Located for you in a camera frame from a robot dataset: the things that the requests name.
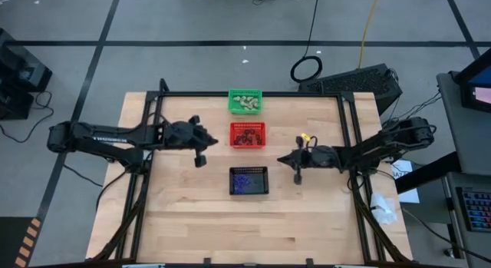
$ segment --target yellow object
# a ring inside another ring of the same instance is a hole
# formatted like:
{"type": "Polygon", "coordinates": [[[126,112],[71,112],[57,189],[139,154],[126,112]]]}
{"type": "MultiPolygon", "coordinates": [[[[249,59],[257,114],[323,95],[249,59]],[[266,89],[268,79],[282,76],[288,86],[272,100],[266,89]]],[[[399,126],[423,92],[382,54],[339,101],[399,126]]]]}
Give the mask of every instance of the yellow object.
{"type": "Polygon", "coordinates": [[[361,62],[363,61],[363,51],[365,46],[365,38],[367,36],[368,26],[370,26],[371,17],[374,14],[375,7],[377,6],[378,0],[374,1],[374,4],[371,6],[370,14],[368,15],[367,25],[365,25],[365,30],[363,31],[363,38],[361,39],[361,51],[360,51],[360,61],[358,62],[358,69],[361,68],[361,62]]]}
{"type": "Polygon", "coordinates": [[[310,141],[311,138],[306,134],[306,133],[302,133],[301,136],[303,137],[303,139],[305,139],[306,141],[310,141]]]}

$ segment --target yellow cable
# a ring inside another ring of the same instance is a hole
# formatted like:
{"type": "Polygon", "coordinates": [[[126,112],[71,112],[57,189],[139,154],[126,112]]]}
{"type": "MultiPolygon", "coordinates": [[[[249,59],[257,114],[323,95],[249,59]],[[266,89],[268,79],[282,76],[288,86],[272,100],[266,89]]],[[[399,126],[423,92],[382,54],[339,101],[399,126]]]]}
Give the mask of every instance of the yellow cable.
{"type": "Polygon", "coordinates": [[[378,2],[378,0],[375,0],[374,1],[374,4],[371,6],[370,14],[368,16],[367,25],[365,26],[365,31],[363,31],[363,38],[361,39],[361,52],[360,52],[360,61],[358,62],[358,69],[361,68],[361,62],[363,61],[363,51],[364,51],[364,46],[365,46],[365,37],[367,36],[368,26],[370,26],[371,17],[374,14],[375,7],[377,6],[377,2],[378,2]]]}

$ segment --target black tray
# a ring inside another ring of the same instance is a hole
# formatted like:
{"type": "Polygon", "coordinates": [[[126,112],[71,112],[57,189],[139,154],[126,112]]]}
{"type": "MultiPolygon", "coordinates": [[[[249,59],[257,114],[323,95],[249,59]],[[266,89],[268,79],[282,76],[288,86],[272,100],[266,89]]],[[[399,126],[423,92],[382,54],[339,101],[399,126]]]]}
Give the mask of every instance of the black tray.
{"type": "Polygon", "coordinates": [[[267,167],[230,167],[230,195],[269,194],[267,167]]]}

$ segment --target computer monitor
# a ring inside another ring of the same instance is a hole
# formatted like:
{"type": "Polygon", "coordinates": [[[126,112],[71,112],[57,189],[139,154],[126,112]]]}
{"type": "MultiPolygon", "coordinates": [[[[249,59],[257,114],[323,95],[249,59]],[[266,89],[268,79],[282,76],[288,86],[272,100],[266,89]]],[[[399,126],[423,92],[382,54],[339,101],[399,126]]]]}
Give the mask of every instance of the computer monitor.
{"type": "Polygon", "coordinates": [[[462,106],[491,113],[491,49],[453,76],[462,106]]]}

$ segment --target black floor stripe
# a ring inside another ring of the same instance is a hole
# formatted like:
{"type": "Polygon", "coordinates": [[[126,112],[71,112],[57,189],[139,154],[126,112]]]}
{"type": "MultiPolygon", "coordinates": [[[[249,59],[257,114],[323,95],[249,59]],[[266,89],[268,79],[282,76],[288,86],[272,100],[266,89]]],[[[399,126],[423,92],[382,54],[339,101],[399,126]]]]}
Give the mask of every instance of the black floor stripe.
{"type": "MultiPolygon", "coordinates": [[[[119,1],[120,0],[113,0],[110,6],[109,13],[107,14],[106,22],[104,23],[101,36],[99,37],[97,47],[95,48],[94,56],[92,56],[91,64],[89,65],[87,74],[85,75],[84,83],[82,84],[80,94],[78,95],[74,112],[71,115],[71,120],[78,120],[78,118],[80,118],[82,108],[84,107],[85,99],[87,97],[89,88],[91,87],[92,79],[94,77],[97,68],[97,64],[99,63],[99,59],[101,58],[102,49],[104,47],[104,41],[106,40],[107,34],[109,33],[110,25],[113,22],[114,14],[116,13],[119,1]]],[[[44,220],[46,218],[46,215],[48,214],[51,201],[53,200],[54,191],[56,190],[56,186],[58,185],[58,180],[60,179],[61,170],[63,169],[63,164],[65,159],[66,159],[66,154],[59,154],[56,161],[54,162],[53,171],[51,172],[48,185],[46,186],[46,190],[44,191],[44,195],[38,209],[38,217],[41,218],[41,220],[44,220]]]]}
{"type": "Polygon", "coordinates": [[[469,29],[467,28],[467,25],[463,20],[462,15],[460,14],[459,8],[457,8],[457,4],[455,3],[455,0],[447,0],[447,1],[450,6],[450,9],[452,9],[453,16],[455,16],[455,19],[457,20],[457,24],[459,25],[463,37],[469,43],[470,52],[473,54],[473,57],[477,59],[480,56],[479,51],[477,50],[477,47],[474,44],[473,37],[470,35],[469,29]]]}
{"type": "MultiPolygon", "coordinates": [[[[121,46],[121,47],[190,47],[190,46],[306,46],[307,41],[9,41],[17,46],[121,46]]],[[[312,46],[359,47],[361,41],[311,41],[312,46]]],[[[365,47],[491,47],[491,41],[366,41],[365,47]]]]}

